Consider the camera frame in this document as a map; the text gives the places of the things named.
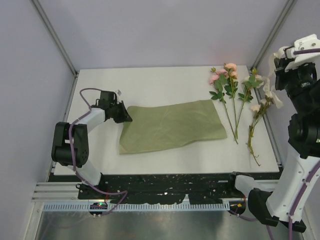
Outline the cream ribbon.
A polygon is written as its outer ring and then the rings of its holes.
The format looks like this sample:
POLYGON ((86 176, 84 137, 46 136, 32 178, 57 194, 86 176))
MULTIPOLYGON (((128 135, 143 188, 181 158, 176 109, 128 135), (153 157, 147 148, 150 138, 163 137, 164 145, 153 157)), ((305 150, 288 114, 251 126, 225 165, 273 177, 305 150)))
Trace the cream ribbon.
POLYGON ((269 72, 266 79, 266 82, 262 88, 264 92, 264 98, 260 101, 261 104, 264 106, 275 104, 275 106, 280 109, 283 107, 283 102, 278 98, 276 95, 276 88, 275 85, 271 85, 270 77, 275 75, 275 63, 274 60, 280 59, 285 54, 284 49, 280 48, 277 52, 274 52, 270 55, 268 60, 269 72))

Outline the green wrapping paper sheet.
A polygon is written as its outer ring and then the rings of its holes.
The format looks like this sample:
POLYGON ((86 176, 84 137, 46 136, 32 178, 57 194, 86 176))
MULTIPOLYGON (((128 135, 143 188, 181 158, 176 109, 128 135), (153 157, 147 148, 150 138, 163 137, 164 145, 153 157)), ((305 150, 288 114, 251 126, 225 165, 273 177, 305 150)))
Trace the green wrapping paper sheet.
POLYGON ((119 153, 139 154, 184 147, 198 141, 222 140, 227 132, 212 100, 157 107, 130 106, 119 153))

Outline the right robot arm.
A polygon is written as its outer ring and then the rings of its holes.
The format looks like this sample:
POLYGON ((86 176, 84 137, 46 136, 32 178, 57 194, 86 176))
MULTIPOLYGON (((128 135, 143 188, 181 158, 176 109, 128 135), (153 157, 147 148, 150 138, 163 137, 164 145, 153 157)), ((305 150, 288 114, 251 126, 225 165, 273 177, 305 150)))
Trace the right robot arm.
POLYGON ((320 176, 320 81, 315 63, 308 60, 296 68, 289 58, 276 58, 275 88, 285 90, 296 113, 288 126, 287 160, 273 191, 267 191, 247 174, 233 172, 233 189, 248 201, 248 209, 263 225, 282 223, 303 233, 302 211, 320 176))

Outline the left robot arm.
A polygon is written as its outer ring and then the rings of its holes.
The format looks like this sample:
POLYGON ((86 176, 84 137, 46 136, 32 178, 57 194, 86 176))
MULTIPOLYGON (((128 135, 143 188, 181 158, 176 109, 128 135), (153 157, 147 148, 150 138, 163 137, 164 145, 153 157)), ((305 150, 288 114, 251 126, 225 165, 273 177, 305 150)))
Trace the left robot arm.
POLYGON ((112 119, 116 124, 132 122, 124 101, 120 99, 121 91, 107 91, 92 88, 100 92, 100 96, 93 105, 89 104, 80 90, 80 97, 88 106, 88 111, 73 122, 58 122, 55 125, 51 149, 54 162, 70 168, 84 185, 102 189, 105 185, 103 174, 89 161, 89 133, 112 119))

